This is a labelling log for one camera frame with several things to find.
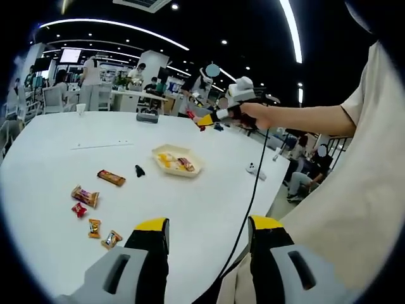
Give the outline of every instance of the ceiling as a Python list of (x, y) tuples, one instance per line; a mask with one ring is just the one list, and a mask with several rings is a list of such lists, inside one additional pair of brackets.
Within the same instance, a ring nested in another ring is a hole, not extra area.
[[(183, 71), (212, 61), (235, 78), (248, 76), (257, 87), (264, 83), (268, 93), (279, 98), (284, 106), (299, 105), (298, 82), (303, 83), (303, 106), (343, 102), (358, 85), (368, 47), (374, 41), (350, 17), (343, 1), (289, 1), (297, 23), (303, 63), (296, 62), (280, 0), (250, 0), (238, 5), (233, 0), (179, 0), (176, 1), (178, 10), (173, 11), (170, 3), (154, 14), (113, 4), (113, 0), (68, 2), (71, 4), (64, 15), (49, 15), (39, 20), (40, 24), (68, 18), (111, 20), (155, 32), (189, 51), (138, 30), (94, 22), (41, 28), (35, 31), (35, 42), (49, 43), (57, 49), (66, 44), (134, 56), (140, 56), (141, 49), (157, 52), (162, 49), (170, 57), (170, 65)], [(116, 60), (131, 59), (111, 55)], [(214, 82), (224, 89), (232, 80), (221, 73)]]

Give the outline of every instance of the white table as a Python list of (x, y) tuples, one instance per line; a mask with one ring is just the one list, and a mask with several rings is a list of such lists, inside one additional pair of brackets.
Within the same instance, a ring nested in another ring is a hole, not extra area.
[[(195, 179), (164, 174), (151, 150), (171, 143), (192, 148), (205, 161)], [(200, 132), (186, 118), (160, 116), (140, 123), (133, 113), (58, 113), (35, 117), (18, 136), (0, 167), (3, 210), (23, 260), (51, 295), (70, 294), (106, 249), (87, 236), (88, 220), (100, 219), (104, 239), (114, 229), (124, 246), (133, 228), (148, 219), (170, 219), (167, 304), (189, 304), (207, 290), (228, 258), (251, 200), (262, 145), (225, 127)], [(266, 149), (251, 214), (265, 215), (288, 167)], [(140, 165), (145, 177), (137, 178)], [(118, 188), (98, 179), (105, 169), (127, 181)], [(80, 184), (99, 191), (97, 209), (76, 218), (70, 197)], [(243, 232), (233, 260), (247, 244)]]
[(168, 101), (166, 98), (159, 97), (146, 92), (138, 91), (117, 91), (112, 90), (113, 101), (115, 108), (120, 112), (136, 112), (138, 107), (138, 102), (140, 97), (151, 98), (161, 101)]

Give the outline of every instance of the snack wrapper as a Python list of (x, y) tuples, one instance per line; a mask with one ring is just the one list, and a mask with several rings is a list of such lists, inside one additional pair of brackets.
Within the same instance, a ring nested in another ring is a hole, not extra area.
[(87, 209), (84, 208), (80, 203), (77, 203), (72, 207), (72, 211), (76, 213), (78, 218), (82, 218)]
[(177, 159), (184, 167), (187, 171), (189, 172), (193, 172), (196, 169), (194, 168), (194, 166), (191, 164), (191, 162), (189, 162), (188, 159), (184, 158), (184, 157), (180, 157)]
[(82, 187), (80, 186), (77, 186), (72, 191), (73, 198), (93, 208), (95, 208), (97, 205), (99, 194), (100, 194), (99, 192), (93, 193), (87, 192), (86, 190), (83, 190)]
[(90, 218), (89, 225), (90, 225), (89, 237), (94, 238), (94, 239), (99, 239), (101, 221)]
[(123, 177), (115, 175), (115, 174), (105, 171), (105, 170), (101, 170), (99, 173), (97, 173), (97, 176), (118, 187), (121, 187), (123, 185), (123, 183), (126, 181)]
[(108, 237), (106, 238), (105, 241), (101, 241), (101, 244), (107, 248), (108, 250), (112, 249), (115, 247), (117, 242), (122, 241), (122, 237), (116, 233), (114, 230), (111, 230), (111, 232), (108, 234)]

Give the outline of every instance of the paper plate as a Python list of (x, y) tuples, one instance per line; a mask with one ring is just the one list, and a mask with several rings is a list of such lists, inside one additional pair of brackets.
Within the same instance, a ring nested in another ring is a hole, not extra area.
[[(180, 158), (180, 157), (186, 158), (193, 165), (195, 170), (190, 172), (190, 171), (186, 171), (186, 170), (181, 170), (179, 168), (174, 168), (175, 166), (167, 168), (165, 166), (165, 163), (163, 163), (159, 157), (160, 154), (167, 154), (167, 153), (171, 154), (174, 158)], [(153, 149), (152, 154), (153, 154), (153, 158), (155, 159), (159, 168), (161, 170), (163, 170), (164, 172), (173, 174), (173, 175), (179, 175), (179, 176), (185, 176), (185, 177), (195, 177), (198, 175), (198, 173), (201, 171), (201, 169), (203, 168), (203, 165), (204, 165), (204, 162), (197, 155), (195, 155), (191, 151), (191, 149), (181, 148), (181, 147), (174, 146), (171, 144), (164, 144), (160, 147), (157, 147), (156, 149)]]

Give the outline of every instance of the human arm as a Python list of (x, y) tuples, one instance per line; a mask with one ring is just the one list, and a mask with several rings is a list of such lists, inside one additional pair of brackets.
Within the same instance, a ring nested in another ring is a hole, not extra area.
[(83, 81), (86, 79), (88, 72), (89, 72), (89, 69), (87, 67), (83, 67), (83, 74), (78, 82), (78, 84), (80, 86), (83, 84)]
[(244, 103), (240, 109), (243, 113), (256, 118), (259, 129), (283, 127), (340, 136), (353, 136), (356, 131), (356, 125), (341, 106), (281, 108)]
[(306, 186), (308, 187), (308, 188), (310, 188), (312, 185), (315, 185), (315, 184), (319, 184), (319, 182), (322, 180), (322, 178), (323, 178), (323, 174), (322, 173), (319, 173), (311, 182), (309, 182)]

